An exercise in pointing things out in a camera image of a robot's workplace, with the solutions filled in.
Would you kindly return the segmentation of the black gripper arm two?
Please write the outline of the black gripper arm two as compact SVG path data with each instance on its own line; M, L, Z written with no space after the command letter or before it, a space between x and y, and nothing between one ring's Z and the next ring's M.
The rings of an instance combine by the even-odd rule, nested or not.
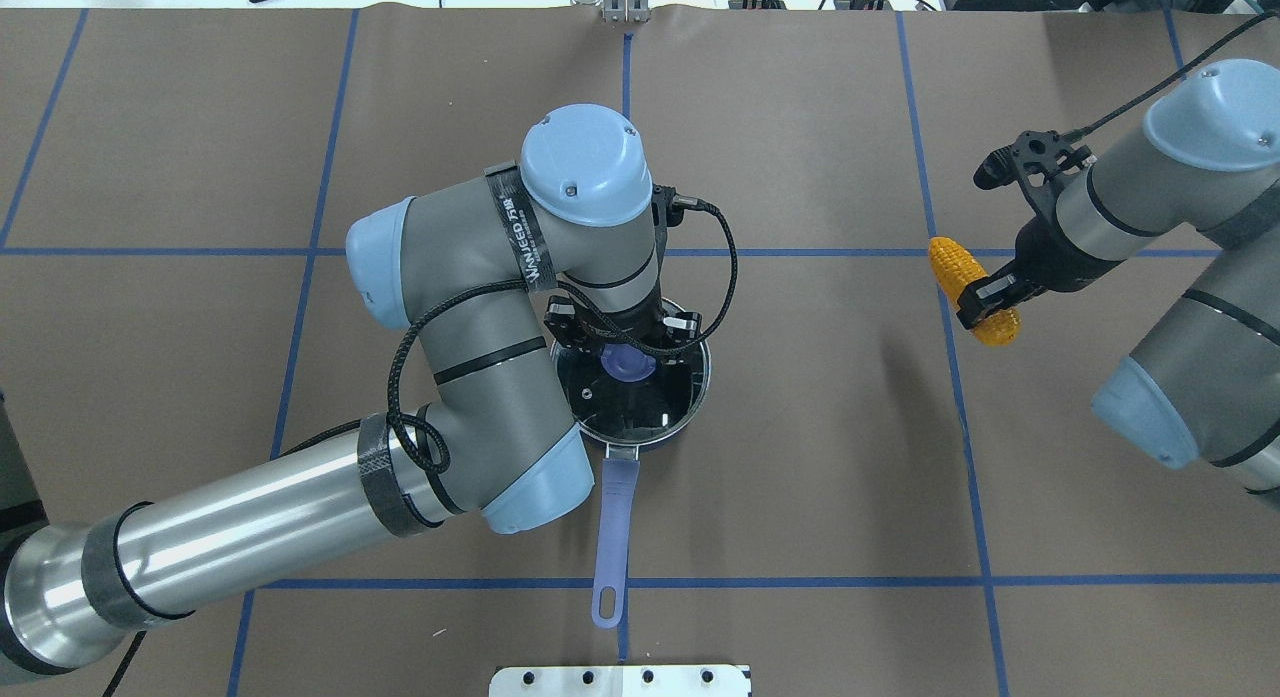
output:
M1000 311L1043 292L1082 292L1107 272L1111 261L1085 255L1056 223L1036 217L1020 228L1010 263L993 274L960 278L956 315L966 331L975 331Z

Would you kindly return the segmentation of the silver grey robot arm two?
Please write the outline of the silver grey robot arm two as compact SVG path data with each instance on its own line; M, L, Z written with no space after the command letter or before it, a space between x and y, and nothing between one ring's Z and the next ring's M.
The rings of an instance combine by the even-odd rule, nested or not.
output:
M987 345L1018 309L1082 292L1153 243L1196 233L1203 269L1092 396L1093 414L1169 469L1201 463L1277 506L1277 68L1229 58L1175 75L1129 136L1094 155L1076 136L1027 130L975 170L1020 188L1032 215L987 272L956 240L928 258L957 322Z

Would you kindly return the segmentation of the silver grey robot arm one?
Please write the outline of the silver grey robot arm one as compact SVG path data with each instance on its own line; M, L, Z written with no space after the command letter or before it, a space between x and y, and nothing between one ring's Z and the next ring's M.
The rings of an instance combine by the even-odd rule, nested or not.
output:
M594 472L554 350L641 382L704 340L660 292L664 191L635 124L571 104L517 159L349 226L372 318L399 334L381 405L247 472L91 526L5 512L3 684L61 677L296 570L476 513L536 529Z

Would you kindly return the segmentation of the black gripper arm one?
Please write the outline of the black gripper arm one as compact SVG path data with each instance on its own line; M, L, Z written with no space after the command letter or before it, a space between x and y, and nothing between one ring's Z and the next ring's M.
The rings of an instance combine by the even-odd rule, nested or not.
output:
M604 311L622 333L628 334L636 341L644 343L646 349L680 352L689 350L691 341L687 333L673 333L664 324L664 318L672 317L673 311L667 311L660 292L650 292L640 304L630 309ZM622 343L616 336L617 329L608 327L596 315L593 315L584 302L572 295L559 297L559 347L571 352L600 352L607 343Z

